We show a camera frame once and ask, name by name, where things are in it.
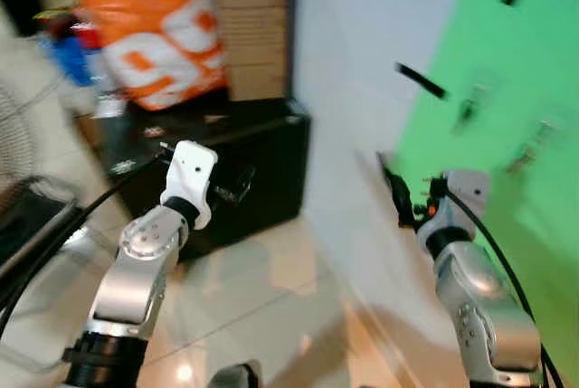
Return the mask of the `black box cabinet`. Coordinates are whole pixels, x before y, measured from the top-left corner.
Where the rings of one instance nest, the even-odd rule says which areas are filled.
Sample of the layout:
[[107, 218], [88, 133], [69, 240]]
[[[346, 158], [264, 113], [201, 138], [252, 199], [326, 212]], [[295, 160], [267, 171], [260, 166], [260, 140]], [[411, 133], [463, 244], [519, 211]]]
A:
[[118, 117], [76, 118], [90, 151], [111, 183], [156, 153], [158, 144], [193, 140], [218, 153], [218, 166], [237, 174], [255, 170], [239, 203], [223, 203], [205, 230], [192, 232], [181, 261], [200, 259], [215, 249], [297, 218], [303, 203], [310, 116], [294, 101], [195, 99], [163, 111], [129, 104]]

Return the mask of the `short black tape strip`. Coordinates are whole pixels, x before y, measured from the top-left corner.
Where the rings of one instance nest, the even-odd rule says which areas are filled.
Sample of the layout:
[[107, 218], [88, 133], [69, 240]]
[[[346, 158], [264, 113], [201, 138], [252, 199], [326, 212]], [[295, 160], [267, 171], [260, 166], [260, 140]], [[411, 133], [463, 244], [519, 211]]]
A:
[[408, 65], [402, 64], [401, 62], [397, 62], [394, 65], [394, 69], [397, 70], [398, 73], [402, 74], [403, 77], [416, 82], [417, 85], [421, 86], [426, 93], [429, 93], [437, 99], [445, 99], [446, 96], [446, 89], [439, 85], [438, 82], [433, 81], [427, 75], [418, 72], [417, 70], [413, 69], [413, 67], [409, 67]]

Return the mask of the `brown cardboard box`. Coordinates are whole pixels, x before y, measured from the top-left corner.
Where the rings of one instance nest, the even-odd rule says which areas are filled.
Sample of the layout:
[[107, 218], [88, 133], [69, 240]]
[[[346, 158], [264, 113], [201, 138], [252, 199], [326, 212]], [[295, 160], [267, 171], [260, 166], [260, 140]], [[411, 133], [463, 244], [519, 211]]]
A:
[[216, 0], [232, 101], [285, 98], [291, 7], [292, 0]]

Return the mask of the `orange and white plastic bag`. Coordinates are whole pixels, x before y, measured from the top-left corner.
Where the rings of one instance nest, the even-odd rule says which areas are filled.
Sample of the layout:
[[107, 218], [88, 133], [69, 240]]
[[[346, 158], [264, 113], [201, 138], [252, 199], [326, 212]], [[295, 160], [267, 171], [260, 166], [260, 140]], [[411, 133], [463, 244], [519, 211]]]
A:
[[214, 0], [78, 0], [137, 106], [169, 109], [228, 85]]

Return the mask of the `grey robot leg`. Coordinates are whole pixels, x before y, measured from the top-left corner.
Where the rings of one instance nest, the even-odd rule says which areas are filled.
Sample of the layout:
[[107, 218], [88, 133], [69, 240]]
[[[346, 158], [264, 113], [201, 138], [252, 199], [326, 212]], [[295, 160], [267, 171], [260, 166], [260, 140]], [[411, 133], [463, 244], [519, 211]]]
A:
[[229, 364], [208, 380], [205, 388], [263, 388], [257, 362]]

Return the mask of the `black floor device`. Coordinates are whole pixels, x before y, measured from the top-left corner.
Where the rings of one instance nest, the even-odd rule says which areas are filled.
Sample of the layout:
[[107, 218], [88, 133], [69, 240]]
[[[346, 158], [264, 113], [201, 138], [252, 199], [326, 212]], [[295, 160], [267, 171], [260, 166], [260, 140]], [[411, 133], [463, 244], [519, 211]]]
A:
[[78, 188], [61, 178], [33, 175], [0, 190], [0, 275], [28, 259], [30, 248], [79, 211]]

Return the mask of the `blue bag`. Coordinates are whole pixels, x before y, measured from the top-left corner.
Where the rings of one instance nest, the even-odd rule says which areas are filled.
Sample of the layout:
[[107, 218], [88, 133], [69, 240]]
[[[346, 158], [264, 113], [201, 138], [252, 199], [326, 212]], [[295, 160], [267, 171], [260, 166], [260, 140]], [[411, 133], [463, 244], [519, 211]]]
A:
[[86, 52], [74, 33], [65, 32], [62, 35], [41, 33], [40, 45], [49, 54], [54, 65], [73, 85], [76, 87], [94, 86]]

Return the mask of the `green wall board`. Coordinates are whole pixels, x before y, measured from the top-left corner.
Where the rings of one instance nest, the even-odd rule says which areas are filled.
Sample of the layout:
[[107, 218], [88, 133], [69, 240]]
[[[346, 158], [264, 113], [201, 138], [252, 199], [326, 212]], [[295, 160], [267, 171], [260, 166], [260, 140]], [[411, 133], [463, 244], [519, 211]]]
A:
[[[432, 62], [445, 99], [422, 93], [396, 162], [417, 180], [447, 168], [487, 173], [485, 225], [517, 274], [565, 388], [578, 388], [579, 0], [455, 0]], [[491, 91], [452, 131], [471, 86]], [[553, 145], [503, 172], [534, 123], [561, 123]]]

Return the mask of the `clear adhesive metal wall hook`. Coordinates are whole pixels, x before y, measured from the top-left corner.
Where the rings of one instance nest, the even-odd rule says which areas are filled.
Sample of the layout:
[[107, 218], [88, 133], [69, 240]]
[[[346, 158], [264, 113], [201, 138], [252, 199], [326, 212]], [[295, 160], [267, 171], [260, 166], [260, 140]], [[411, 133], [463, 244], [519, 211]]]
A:
[[481, 102], [487, 99], [490, 91], [491, 87], [483, 85], [483, 83], [476, 83], [476, 85], [470, 87], [466, 98], [464, 98], [460, 104], [458, 118], [455, 120], [452, 131], [460, 133], [470, 124], [477, 114], [479, 114]]
[[517, 175], [522, 169], [532, 165], [539, 156], [553, 145], [553, 141], [561, 132], [561, 123], [553, 119], [541, 118], [532, 125], [525, 139], [517, 144], [516, 153], [506, 162], [503, 172], [508, 175]]

